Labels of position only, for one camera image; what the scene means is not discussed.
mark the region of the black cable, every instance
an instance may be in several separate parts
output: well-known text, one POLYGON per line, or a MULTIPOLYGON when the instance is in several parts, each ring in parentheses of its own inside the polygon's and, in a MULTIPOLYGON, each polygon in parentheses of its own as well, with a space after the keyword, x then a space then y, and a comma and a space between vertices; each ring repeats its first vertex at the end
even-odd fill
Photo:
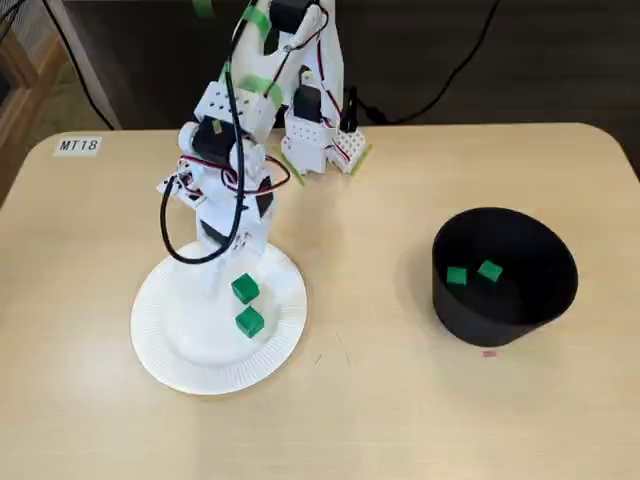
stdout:
POLYGON ((471 51, 467 54, 467 56, 462 61, 462 63, 460 63, 456 68, 454 68, 452 70, 452 72, 449 74, 449 77, 447 78, 446 82, 444 83, 444 86, 440 89, 440 91, 433 98, 433 100, 431 100, 426 106, 424 106, 423 108, 421 108, 417 112, 411 113, 411 114, 406 115, 404 117, 401 117, 401 118, 399 118, 397 120, 389 120, 387 118, 387 116, 380 109, 378 109, 376 107, 370 107, 370 106, 366 105, 362 100, 358 99, 358 104, 364 109, 365 113, 367 114, 367 117, 369 117, 369 119, 373 123, 378 124, 378 125, 400 125, 402 123, 406 123, 406 122, 409 122, 411 120, 415 120, 416 118, 424 115, 429 110, 431 110, 433 107, 435 107, 436 104, 442 99, 442 97, 444 97, 445 93, 447 93, 447 90, 449 89, 449 87, 451 86, 451 84, 453 83, 455 78, 458 76, 458 74, 460 72, 462 72, 462 70, 465 69, 465 67, 471 62, 471 60, 473 60, 473 58, 475 57, 476 53, 478 53, 478 50, 480 50, 480 47, 482 46, 482 44, 484 43, 485 38, 487 37, 487 33, 489 32, 489 28, 491 27, 491 24, 492 24, 493 19, 495 17, 496 11, 498 10, 498 6, 500 5, 500 1, 501 0, 495 0, 493 2, 493 5, 491 6, 491 9, 489 10, 489 14, 487 15, 487 19, 484 22, 484 25, 482 27, 482 31, 480 32, 480 36, 478 37, 478 40, 476 40, 475 45, 473 46, 471 51))
POLYGON ((84 90, 84 94, 87 97, 87 100, 89 101, 89 104, 91 105, 91 108, 93 108, 93 111, 96 112, 98 117, 100 117, 100 120, 102 120, 104 122, 104 124, 107 126, 107 128, 109 130, 115 130, 113 124, 107 119, 107 117, 105 117, 105 115, 100 111, 98 106, 93 101, 93 98, 91 97, 91 94, 89 93, 89 88, 87 87, 87 84, 86 84, 86 82, 84 80, 84 77, 82 76, 82 71, 80 70, 80 66, 78 65, 78 61, 76 60, 76 57, 73 54, 73 50, 71 49, 71 45, 69 45, 69 41, 67 40, 67 37, 64 35, 64 32, 62 31, 62 27, 58 23, 58 19, 56 18, 56 16, 51 11, 51 7, 49 6, 49 3, 47 2, 47 0, 42 0, 42 5, 44 5, 44 8, 47 11, 47 14, 49 15, 49 18, 51 19, 51 21, 55 25, 56 30, 58 31, 58 35, 62 39, 62 43, 64 43, 64 46, 67 49, 67 53, 69 54, 69 58, 71 59, 71 62, 73 63, 73 68, 75 68, 75 70, 76 70, 76 74, 78 75, 78 79, 80 80, 80 85, 82 85, 82 90, 84 90))
POLYGON ((4 29, 4 31, 0 35, 0 45, 2 45, 2 42, 4 42, 4 39, 7 38, 7 35, 9 35, 9 32, 11 31, 11 27, 13 27, 13 23, 16 21, 16 17, 18 16, 18 13, 20 13, 20 7, 16 8, 11 12, 7 12, 6 19, 8 20, 3 18, 0 21, 0 24, 4 23, 5 20, 7 21, 7 27, 4 29))
POLYGON ((20 13, 20 9, 26 0, 18 0, 16 3, 11 5, 7 10, 0 16, 0 25, 2 25, 5 20, 7 21, 7 28, 2 32, 0 36, 0 45, 4 42, 4 39, 9 35, 11 31, 11 27, 13 27, 13 23, 16 21, 16 17, 20 13))
POLYGON ((11 12, 13 12, 14 10, 19 9, 20 7, 22 7, 22 4, 24 2, 26 2, 26 0, 18 0, 16 3, 14 3, 9 8, 7 8, 7 10, 5 10, 5 12, 2 14, 2 16, 0 16, 0 23, 5 21, 7 19, 7 17, 11 14, 11 12))
POLYGON ((225 83, 227 84, 227 94, 229 96, 229 106, 231 107, 231 117, 233 118, 233 130, 236 136, 236 151, 238 152, 238 193, 236 201, 236 209, 233 215, 233 224, 231 226, 231 232, 227 237, 227 241, 218 248, 215 252, 202 258, 186 258, 180 255, 171 245, 171 239, 169 238, 169 232, 167 230, 167 204, 169 203, 169 196, 173 188, 173 182, 175 181, 175 175, 173 175, 162 195, 162 203, 160 204, 160 232, 162 233, 162 241, 164 246, 174 259, 180 263, 187 265, 202 265, 204 263, 211 262, 216 258, 224 254, 231 245, 238 234, 240 228, 240 220, 242 218, 242 209, 244 201, 244 151, 242 148, 242 130, 240 127, 240 117, 238 115, 238 106, 236 104, 235 92, 233 90, 233 80, 231 78, 231 60, 229 60, 229 66, 225 67, 225 83))
POLYGON ((314 2, 314 3, 320 8, 320 11, 324 15, 324 24, 322 25, 322 27, 320 27, 318 29, 317 32, 315 32, 313 35, 311 35, 309 38, 307 38, 307 40, 304 43, 301 43, 297 47, 292 48, 291 49, 292 51, 293 50, 302 50, 304 47, 309 45, 309 42, 311 42, 311 40, 313 40, 314 38, 318 37, 324 31, 324 29, 327 28, 327 26, 329 25, 329 12, 327 11, 327 9, 324 8, 322 5, 320 5, 319 2, 314 2))
MULTIPOLYGON (((249 0, 249 4, 247 5, 246 8, 255 7, 257 3, 258 3, 258 0, 249 0)), ((231 38, 231 46, 229 47, 229 62, 231 61, 231 57, 233 57, 233 53, 236 51, 236 46, 238 45, 238 42, 240 41, 240 37, 242 36, 242 33, 244 32, 244 29, 246 26, 247 26, 247 20, 245 20, 244 18, 240 19, 240 23, 238 23, 238 28, 236 29, 233 37, 231 38)))

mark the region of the white paper plate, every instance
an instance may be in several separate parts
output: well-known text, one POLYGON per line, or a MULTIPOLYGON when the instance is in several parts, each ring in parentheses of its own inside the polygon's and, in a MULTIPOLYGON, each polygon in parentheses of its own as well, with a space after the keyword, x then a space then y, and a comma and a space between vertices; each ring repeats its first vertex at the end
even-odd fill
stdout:
MULTIPOLYGON (((198 242, 180 250, 202 255, 198 242)), ((307 294, 295 264, 272 245, 259 257, 245 256, 221 272, 210 295, 207 266, 183 265, 167 257, 147 277, 131 312, 131 340, 147 371, 185 393, 218 395, 250 387, 271 375, 291 355, 307 317, 307 294), (252 339, 236 326, 246 306, 231 282, 249 273, 260 287, 251 302, 265 327, 252 339)))

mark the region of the green block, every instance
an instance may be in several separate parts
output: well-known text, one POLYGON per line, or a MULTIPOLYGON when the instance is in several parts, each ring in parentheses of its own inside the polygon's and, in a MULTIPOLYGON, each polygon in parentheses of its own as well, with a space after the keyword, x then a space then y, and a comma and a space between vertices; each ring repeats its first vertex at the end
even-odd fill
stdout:
POLYGON ((231 283, 231 288, 233 288, 233 293, 236 294, 238 300, 244 305, 247 305, 260 295, 258 284, 248 273, 236 278, 233 283, 231 283))
POLYGON ((502 275, 502 270, 503 269, 501 266, 496 265, 489 260, 485 260, 484 262, 482 262, 482 265, 480 265, 478 273, 483 277, 488 278, 492 282, 497 282, 500 278, 500 275, 502 275))
POLYGON ((236 317, 236 325, 247 337, 253 338, 264 328, 264 318, 252 307, 247 307, 236 317))
POLYGON ((447 283, 466 285, 467 269, 460 267, 447 267, 447 283))

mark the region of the black bowl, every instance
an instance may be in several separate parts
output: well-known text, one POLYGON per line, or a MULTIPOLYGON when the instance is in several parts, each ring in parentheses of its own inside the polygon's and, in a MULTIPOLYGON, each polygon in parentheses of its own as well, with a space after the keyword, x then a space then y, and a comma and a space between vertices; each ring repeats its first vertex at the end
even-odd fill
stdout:
POLYGON ((539 221, 504 208, 456 215, 433 244, 433 305, 447 329, 473 345, 505 345, 562 315, 578 291, 569 249, 539 221), (497 281, 478 273, 503 268, 497 281), (447 282, 449 267, 467 283, 447 282))

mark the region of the white label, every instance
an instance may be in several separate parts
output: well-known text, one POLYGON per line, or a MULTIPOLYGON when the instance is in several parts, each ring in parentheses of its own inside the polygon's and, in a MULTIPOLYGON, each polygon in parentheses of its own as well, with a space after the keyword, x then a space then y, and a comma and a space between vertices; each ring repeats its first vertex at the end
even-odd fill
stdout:
POLYGON ((62 137, 55 157, 95 157, 100 151, 102 137, 62 137))

